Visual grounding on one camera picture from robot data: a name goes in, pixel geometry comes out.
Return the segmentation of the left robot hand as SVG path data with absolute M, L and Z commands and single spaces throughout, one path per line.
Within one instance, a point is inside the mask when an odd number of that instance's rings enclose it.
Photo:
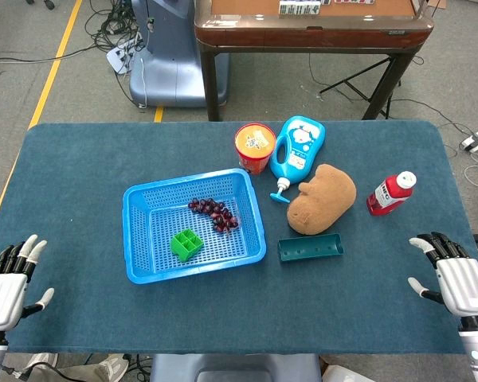
M 0 332 L 13 329 L 21 319 L 43 311 L 50 304 L 55 293 L 52 287 L 34 304 L 24 304 L 29 283 L 46 244 L 45 240 L 39 240 L 33 234 L 0 253 Z

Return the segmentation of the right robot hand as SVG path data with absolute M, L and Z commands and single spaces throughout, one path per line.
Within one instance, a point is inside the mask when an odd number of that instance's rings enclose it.
M 478 261 L 440 232 L 419 234 L 410 238 L 409 244 L 425 254 L 440 287 L 433 291 L 409 277 L 408 283 L 419 297 L 445 306 L 460 318 L 478 316 Z

